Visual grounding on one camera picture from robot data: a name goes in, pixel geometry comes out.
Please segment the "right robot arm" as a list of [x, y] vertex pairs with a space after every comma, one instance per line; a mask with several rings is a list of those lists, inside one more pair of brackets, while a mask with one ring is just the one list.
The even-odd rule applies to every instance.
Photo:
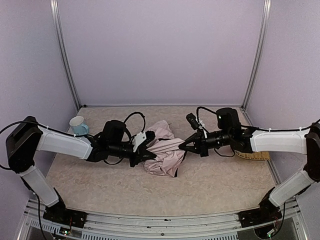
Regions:
[[303, 169], [270, 190], [259, 203], [260, 208], [276, 209], [288, 199], [302, 193], [320, 181], [320, 122], [296, 129], [262, 129], [241, 124], [238, 112], [231, 107], [214, 112], [218, 131], [208, 132], [198, 114], [190, 113], [186, 120], [196, 131], [178, 148], [207, 157], [210, 149], [230, 146], [245, 154], [260, 152], [286, 152], [305, 155]]

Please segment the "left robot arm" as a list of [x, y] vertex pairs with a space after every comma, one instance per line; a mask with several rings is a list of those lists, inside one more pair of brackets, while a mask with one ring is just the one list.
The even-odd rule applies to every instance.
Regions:
[[5, 169], [18, 174], [48, 208], [64, 208], [65, 205], [59, 193], [36, 167], [36, 152], [58, 153], [93, 163], [117, 157], [128, 159], [132, 168], [156, 158], [156, 154], [147, 147], [155, 139], [155, 133], [149, 130], [131, 135], [127, 125], [119, 120], [107, 121], [103, 130], [94, 136], [62, 132], [40, 124], [33, 116], [10, 126], [16, 128], [5, 141], [8, 159]]

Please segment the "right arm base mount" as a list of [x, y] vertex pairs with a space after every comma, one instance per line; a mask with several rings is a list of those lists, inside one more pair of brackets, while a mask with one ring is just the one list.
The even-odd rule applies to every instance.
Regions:
[[262, 205], [258, 208], [240, 211], [238, 216], [242, 228], [272, 222], [283, 217], [280, 208], [273, 205]]

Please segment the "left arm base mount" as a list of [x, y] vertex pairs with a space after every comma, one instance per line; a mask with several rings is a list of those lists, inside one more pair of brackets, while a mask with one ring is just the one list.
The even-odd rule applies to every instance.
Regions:
[[84, 228], [87, 219], [84, 211], [73, 210], [62, 206], [46, 207], [43, 218], [69, 227]]

